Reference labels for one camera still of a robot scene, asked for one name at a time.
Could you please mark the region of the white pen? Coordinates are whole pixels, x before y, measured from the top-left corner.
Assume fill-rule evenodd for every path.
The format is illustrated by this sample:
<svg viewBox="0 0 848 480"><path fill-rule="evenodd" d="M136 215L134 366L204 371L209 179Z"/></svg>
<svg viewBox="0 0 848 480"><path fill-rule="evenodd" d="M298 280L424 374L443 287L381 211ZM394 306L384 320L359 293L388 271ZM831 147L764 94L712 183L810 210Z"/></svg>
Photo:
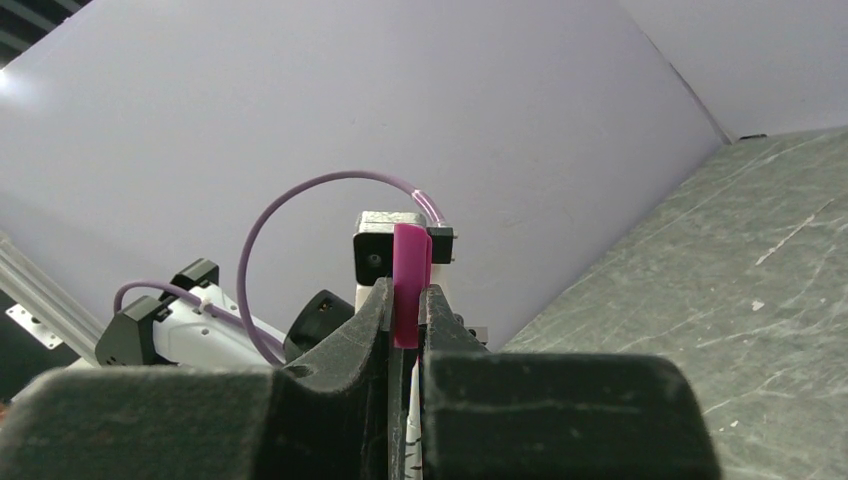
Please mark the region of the white pen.
<svg viewBox="0 0 848 480"><path fill-rule="evenodd" d="M423 479L420 367L416 361L411 370L409 410L406 423L404 478Z"/></svg>

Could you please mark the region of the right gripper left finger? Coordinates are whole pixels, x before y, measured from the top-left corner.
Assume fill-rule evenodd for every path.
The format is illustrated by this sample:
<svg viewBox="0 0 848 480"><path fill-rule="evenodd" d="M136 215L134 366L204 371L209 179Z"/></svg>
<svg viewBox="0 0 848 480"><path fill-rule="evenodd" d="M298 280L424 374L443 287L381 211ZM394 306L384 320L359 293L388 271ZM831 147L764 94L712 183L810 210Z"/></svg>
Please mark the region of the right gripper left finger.
<svg viewBox="0 0 848 480"><path fill-rule="evenodd" d="M1 425L5 479L386 479L392 284L282 369L52 370Z"/></svg>

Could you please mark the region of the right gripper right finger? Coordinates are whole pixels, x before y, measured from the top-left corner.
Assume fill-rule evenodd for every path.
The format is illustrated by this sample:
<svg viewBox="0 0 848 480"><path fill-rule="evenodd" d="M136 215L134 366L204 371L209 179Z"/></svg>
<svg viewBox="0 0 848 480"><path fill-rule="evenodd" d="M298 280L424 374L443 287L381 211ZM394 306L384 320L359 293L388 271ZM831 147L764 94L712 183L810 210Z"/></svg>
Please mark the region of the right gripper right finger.
<svg viewBox="0 0 848 480"><path fill-rule="evenodd" d="M654 355L494 353L420 300L427 479L718 479L693 388Z"/></svg>

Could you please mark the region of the magenta pen cap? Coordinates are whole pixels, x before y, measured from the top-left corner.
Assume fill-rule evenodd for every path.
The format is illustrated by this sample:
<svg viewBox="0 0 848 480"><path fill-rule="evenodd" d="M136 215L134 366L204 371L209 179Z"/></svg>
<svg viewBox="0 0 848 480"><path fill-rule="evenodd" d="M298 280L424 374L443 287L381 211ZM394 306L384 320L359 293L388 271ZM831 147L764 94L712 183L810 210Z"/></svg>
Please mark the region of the magenta pen cap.
<svg viewBox="0 0 848 480"><path fill-rule="evenodd" d="M432 240L424 227L401 223L394 226L392 246L394 344L416 349L420 295L430 284Z"/></svg>

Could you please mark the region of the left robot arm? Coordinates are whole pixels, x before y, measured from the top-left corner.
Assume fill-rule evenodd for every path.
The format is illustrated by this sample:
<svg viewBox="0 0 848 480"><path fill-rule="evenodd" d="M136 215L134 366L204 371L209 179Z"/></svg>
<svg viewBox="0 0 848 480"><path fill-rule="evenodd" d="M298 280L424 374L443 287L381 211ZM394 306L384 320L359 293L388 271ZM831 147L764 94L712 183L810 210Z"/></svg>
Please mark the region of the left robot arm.
<svg viewBox="0 0 848 480"><path fill-rule="evenodd" d="M319 291L289 331L254 318L259 338L285 364L314 348L349 320L353 305ZM198 259L169 282L136 280L113 298L113 317L95 345L101 366L265 365L267 359L244 328L237 302L219 286L219 266Z"/></svg>

